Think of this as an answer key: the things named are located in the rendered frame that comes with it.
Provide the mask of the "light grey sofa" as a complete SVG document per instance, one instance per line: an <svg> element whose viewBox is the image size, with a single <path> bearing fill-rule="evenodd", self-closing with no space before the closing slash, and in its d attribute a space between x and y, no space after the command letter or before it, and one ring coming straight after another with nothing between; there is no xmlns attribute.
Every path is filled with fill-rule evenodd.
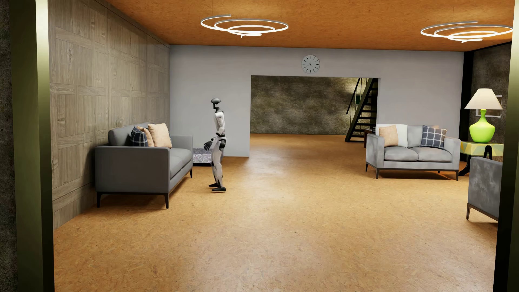
<svg viewBox="0 0 519 292"><path fill-rule="evenodd" d="M422 125L407 125L408 148L384 147L383 137L368 134L366 165L376 170L436 170L454 171L458 176L460 145L458 138L445 136L444 150L421 148Z"/></svg>

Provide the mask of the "dark grey sofa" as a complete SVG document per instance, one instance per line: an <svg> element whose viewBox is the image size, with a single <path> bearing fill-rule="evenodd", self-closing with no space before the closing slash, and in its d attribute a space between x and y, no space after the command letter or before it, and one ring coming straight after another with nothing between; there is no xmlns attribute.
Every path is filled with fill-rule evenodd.
<svg viewBox="0 0 519 292"><path fill-rule="evenodd" d="M135 125L108 132L108 144L95 147L97 207L104 194L169 194L186 174L192 175L192 136L169 135L172 148L133 147L130 133Z"/></svg>

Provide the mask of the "white cushion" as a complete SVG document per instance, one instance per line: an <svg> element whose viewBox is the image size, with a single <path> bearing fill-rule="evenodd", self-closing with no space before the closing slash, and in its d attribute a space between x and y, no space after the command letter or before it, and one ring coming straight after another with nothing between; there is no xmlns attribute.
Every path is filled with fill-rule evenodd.
<svg viewBox="0 0 519 292"><path fill-rule="evenodd" d="M386 138L383 134L380 134L379 128L385 128L390 127L391 129L394 128L394 131L388 134L390 137ZM407 143L407 125L405 124L377 124L375 126L375 134L377 136L384 137L384 147L392 147L392 146L399 146L408 148Z"/></svg>

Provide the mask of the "black staircase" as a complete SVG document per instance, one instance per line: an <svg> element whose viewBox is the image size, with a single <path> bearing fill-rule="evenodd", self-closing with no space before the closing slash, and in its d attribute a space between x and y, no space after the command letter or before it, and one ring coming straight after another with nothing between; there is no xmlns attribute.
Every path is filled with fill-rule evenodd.
<svg viewBox="0 0 519 292"><path fill-rule="evenodd" d="M345 142L360 142L366 130L374 130L377 119L379 78L359 77L349 101L350 126Z"/></svg>

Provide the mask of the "round grey wall clock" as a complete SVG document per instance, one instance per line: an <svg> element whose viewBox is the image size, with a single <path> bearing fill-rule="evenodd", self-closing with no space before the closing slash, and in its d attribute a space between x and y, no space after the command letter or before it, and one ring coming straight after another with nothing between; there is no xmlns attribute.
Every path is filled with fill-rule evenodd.
<svg viewBox="0 0 519 292"><path fill-rule="evenodd" d="M314 55L307 55L302 60L302 70L307 74L314 74L320 68L320 60Z"/></svg>

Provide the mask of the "small beige cushion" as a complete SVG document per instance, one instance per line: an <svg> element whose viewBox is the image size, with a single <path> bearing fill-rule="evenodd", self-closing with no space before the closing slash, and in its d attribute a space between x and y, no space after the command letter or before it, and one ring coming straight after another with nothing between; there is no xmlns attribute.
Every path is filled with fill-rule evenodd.
<svg viewBox="0 0 519 292"><path fill-rule="evenodd" d="M399 136L396 125L388 125L378 128L378 135L384 139L384 147L396 147L399 145Z"/></svg>

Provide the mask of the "tan cushion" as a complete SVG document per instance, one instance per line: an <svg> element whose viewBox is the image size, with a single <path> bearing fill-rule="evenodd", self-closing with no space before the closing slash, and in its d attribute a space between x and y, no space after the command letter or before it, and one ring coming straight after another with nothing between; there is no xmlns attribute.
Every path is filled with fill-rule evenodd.
<svg viewBox="0 0 519 292"><path fill-rule="evenodd" d="M137 126L137 129L142 131L143 133L145 133L148 146L149 147L154 147L155 145L154 145L154 141L152 139L152 135L151 135L150 131L147 128L144 128L144 127L141 127L141 126Z"/></svg>

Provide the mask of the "large beige cushion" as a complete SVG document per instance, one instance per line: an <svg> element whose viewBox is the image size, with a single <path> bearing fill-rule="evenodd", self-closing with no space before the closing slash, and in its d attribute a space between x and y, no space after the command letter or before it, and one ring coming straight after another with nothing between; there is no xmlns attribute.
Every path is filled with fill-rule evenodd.
<svg viewBox="0 0 519 292"><path fill-rule="evenodd" d="M150 132L155 147L172 148L171 137L169 130L165 123L162 124L148 124L148 131Z"/></svg>

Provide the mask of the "patterned grey ottoman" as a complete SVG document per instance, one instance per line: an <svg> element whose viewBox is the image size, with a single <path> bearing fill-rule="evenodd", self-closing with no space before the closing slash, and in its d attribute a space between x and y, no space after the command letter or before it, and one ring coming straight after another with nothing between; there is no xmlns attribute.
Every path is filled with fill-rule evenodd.
<svg viewBox="0 0 519 292"><path fill-rule="evenodd" d="M212 149L204 150L203 148L193 148L192 162L194 166L211 166Z"/></svg>

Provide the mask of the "green table lamp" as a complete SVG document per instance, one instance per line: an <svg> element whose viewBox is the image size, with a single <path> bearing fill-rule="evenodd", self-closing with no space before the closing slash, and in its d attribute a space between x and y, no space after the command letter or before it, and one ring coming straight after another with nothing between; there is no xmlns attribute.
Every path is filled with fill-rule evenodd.
<svg viewBox="0 0 519 292"><path fill-rule="evenodd" d="M495 133L495 126L488 123L485 114L488 109L502 110L500 101L490 88L479 88L465 109L479 109L481 117L469 127L471 138L476 143L488 143Z"/></svg>

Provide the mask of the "grey plaid cushion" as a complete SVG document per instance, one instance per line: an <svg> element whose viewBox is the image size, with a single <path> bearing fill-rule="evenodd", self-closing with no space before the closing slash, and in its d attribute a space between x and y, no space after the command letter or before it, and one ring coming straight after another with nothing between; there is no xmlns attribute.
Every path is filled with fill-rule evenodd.
<svg viewBox="0 0 519 292"><path fill-rule="evenodd" d="M444 148L444 139L447 129L433 128L426 125L422 126L421 148Z"/></svg>

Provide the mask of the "white humanoid robot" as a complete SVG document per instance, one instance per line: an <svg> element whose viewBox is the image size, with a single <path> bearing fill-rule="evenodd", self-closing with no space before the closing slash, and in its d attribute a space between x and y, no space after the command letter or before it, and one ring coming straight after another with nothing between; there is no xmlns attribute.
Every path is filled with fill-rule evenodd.
<svg viewBox="0 0 519 292"><path fill-rule="evenodd" d="M215 183L210 184L209 187L212 188L213 192L225 192L226 188L223 186L223 172L222 172L222 158L223 152L226 145L226 136L225 136L225 121L224 121L224 113L217 107L217 104L220 103L220 99L214 98L211 100L213 104L213 109L215 109L214 121L217 131L215 136L208 142L204 143L204 150L211 149L211 167L213 176L215 178Z"/></svg>

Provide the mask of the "yellow-green side table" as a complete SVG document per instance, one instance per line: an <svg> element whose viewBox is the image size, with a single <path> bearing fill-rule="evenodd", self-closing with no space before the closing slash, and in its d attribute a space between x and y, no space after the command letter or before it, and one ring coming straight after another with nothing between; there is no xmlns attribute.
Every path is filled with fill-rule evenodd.
<svg viewBox="0 0 519 292"><path fill-rule="evenodd" d="M476 143L462 141L460 144L460 153L467 155L467 164L463 170L459 172L459 176L464 176L470 172L470 161L473 156L482 156L492 160L493 156L503 156L504 144L501 143Z"/></svg>

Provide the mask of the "navy plaid cushion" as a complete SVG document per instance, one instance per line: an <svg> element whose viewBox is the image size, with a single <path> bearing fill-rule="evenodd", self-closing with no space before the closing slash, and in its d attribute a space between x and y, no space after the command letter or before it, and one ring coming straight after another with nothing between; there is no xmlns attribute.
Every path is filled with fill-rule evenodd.
<svg viewBox="0 0 519 292"><path fill-rule="evenodd" d="M148 147L146 133L138 127L133 127L130 133L130 146L132 147Z"/></svg>

